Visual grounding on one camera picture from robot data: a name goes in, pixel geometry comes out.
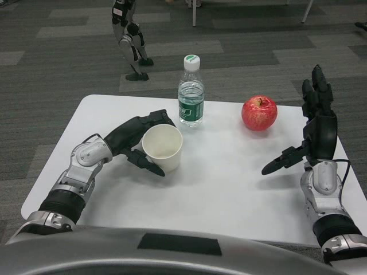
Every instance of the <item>white paper cup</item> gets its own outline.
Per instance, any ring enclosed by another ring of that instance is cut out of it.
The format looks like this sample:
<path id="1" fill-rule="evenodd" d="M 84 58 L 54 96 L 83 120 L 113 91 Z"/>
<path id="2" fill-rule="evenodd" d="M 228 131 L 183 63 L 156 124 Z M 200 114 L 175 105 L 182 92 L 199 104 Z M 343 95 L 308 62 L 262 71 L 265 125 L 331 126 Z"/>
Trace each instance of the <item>white paper cup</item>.
<path id="1" fill-rule="evenodd" d="M 181 160 L 181 132 L 169 124 L 151 127 L 143 137 L 143 149 L 165 173 L 177 168 Z"/>

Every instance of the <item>red apple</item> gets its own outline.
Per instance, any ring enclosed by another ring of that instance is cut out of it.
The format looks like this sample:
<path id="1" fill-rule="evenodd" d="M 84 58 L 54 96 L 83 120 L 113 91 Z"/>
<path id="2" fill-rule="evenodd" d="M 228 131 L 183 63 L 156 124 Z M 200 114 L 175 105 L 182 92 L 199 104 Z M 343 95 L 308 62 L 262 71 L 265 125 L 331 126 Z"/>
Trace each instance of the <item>red apple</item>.
<path id="1" fill-rule="evenodd" d="M 254 96 L 243 104 L 242 119 L 247 128 L 262 131 L 269 128 L 278 115 L 274 101 L 266 96 Z"/>

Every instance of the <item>bottle cap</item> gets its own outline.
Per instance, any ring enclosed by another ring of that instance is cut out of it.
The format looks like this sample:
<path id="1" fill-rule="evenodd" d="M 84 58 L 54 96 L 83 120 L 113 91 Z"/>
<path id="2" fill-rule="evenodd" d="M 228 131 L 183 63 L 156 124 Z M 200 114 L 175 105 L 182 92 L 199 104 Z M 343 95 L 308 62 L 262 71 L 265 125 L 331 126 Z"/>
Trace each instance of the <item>bottle cap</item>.
<path id="1" fill-rule="evenodd" d="M 185 70 L 188 70 L 190 72 L 195 72 L 196 70 L 199 70 L 200 57 L 196 56 L 195 54 L 185 56 L 183 60 L 183 67 L 185 67 Z"/>

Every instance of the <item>gray carpet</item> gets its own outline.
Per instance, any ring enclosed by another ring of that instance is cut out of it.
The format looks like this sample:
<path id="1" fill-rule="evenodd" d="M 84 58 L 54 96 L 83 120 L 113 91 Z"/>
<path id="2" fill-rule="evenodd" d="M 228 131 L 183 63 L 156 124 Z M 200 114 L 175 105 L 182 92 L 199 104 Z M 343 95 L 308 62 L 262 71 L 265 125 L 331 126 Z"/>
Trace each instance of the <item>gray carpet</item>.
<path id="1" fill-rule="evenodd" d="M 23 0 L 0 8 L 0 240 L 23 222 L 21 206 L 80 100 L 90 94 L 177 97 L 185 54 L 202 58 L 206 99 L 262 93 L 300 106 L 302 80 L 321 64 L 334 88 L 339 136 L 367 192 L 365 0 L 203 1 L 197 27 L 182 1 L 139 0 L 136 21 L 155 61 L 148 82 L 126 82 L 110 0 Z M 289 247 L 320 260 L 319 250 Z"/>

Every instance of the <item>black rectangular panel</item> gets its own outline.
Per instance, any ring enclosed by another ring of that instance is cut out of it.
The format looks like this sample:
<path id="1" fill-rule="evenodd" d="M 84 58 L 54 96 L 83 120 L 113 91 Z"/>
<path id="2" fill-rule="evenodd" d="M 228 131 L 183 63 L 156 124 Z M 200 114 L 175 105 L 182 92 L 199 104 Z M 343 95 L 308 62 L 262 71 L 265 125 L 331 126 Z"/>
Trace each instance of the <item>black rectangular panel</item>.
<path id="1" fill-rule="evenodd" d="M 222 255 L 216 239 L 168 234 L 147 233 L 140 241 L 138 249 L 168 250 L 213 256 Z"/>

